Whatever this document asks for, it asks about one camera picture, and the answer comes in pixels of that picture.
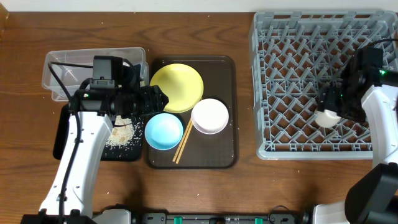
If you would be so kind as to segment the white green cup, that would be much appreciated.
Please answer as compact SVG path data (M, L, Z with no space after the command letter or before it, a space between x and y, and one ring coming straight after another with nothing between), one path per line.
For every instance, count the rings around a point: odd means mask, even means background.
M335 126L341 119L340 116L337 115L336 112L330 110L324 111L315 111L317 115L315 122L323 128L332 128Z

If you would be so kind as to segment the rice leftovers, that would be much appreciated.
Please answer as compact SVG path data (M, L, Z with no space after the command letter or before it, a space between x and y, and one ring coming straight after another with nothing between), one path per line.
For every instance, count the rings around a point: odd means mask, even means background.
M117 116L114 128L106 141L106 147L110 149L127 149L140 146L142 143L144 122L137 118L133 121L130 118Z

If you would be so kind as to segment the light blue bowl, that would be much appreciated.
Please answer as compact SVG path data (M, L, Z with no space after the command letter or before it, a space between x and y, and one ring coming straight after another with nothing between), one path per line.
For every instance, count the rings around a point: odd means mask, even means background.
M145 139L150 147L166 151L178 145L183 137L183 124L173 114L161 113L148 120Z

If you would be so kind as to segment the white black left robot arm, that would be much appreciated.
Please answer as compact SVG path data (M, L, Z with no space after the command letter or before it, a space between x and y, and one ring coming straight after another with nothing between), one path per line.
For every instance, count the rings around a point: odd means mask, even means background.
M117 116L129 118L160 113L169 102L161 89L144 86L79 89L70 98L67 140L52 188L39 212L25 214L22 223L132 223L127 208L93 215L93 193L105 144Z

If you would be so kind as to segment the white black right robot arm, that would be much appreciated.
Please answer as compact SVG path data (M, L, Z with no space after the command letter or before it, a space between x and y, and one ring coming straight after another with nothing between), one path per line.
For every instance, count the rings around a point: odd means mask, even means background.
M317 205L312 222L397 223L397 72L370 67L345 80L339 108L353 96L369 124L373 169L350 188L345 201Z

